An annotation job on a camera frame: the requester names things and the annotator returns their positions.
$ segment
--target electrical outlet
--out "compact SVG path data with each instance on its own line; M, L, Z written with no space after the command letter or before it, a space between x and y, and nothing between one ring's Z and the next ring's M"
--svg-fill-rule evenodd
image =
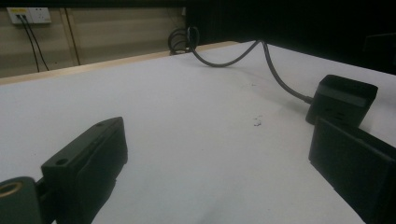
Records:
M33 23L32 17L30 16L29 9L27 7L8 7L8 15L11 18L13 24L22 24L18 16L25 16L27 22Z
M50 23L50 12L47 7L28 7L33 23Z

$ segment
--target screw hole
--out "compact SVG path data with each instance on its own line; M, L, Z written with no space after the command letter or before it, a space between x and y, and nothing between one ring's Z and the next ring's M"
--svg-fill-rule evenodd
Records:
M6 184L4 186L0 186L0 198L6 197L10 194L17 192L18 190L20 190L21 187L22 187L22 182L13 182Z
M63 165L65 163L67 163L67 162L68 162L68 159L61 159L61 160L56 161L56 164L57 165Z

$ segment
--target black plastic block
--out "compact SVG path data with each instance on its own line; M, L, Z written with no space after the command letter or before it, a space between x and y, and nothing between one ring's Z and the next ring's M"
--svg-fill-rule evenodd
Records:
M46 185L55 192L57 223L92 222L114 189L127 152L122 118L108 119L42 165Z
M366 223L396 223L396 148L353 126L318 118L312 165Z
M318 85L305 120L314 124L316 117L331 117L359 127L377 90L368 83L327 75Z

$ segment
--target wall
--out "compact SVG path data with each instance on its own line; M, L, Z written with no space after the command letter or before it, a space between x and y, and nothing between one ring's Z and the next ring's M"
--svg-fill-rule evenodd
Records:
M50 8L52 23L32 29L50 70L167 50L184 26L181 8ZM39 61L40 71L46 68ZM0 77L36 72L29 39L0 8Z

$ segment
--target white tabletop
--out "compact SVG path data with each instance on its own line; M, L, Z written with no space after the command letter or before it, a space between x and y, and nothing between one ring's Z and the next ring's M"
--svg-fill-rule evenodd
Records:
M251 43L202 52L226 62ZM396 146L396 77L270 46L293 89L328 74L379 88L361 127ZM362 223L310 164L309 105L283 91L262 47L229 68L191 54L0 86L0 181L122 116L129 161L93 223Z

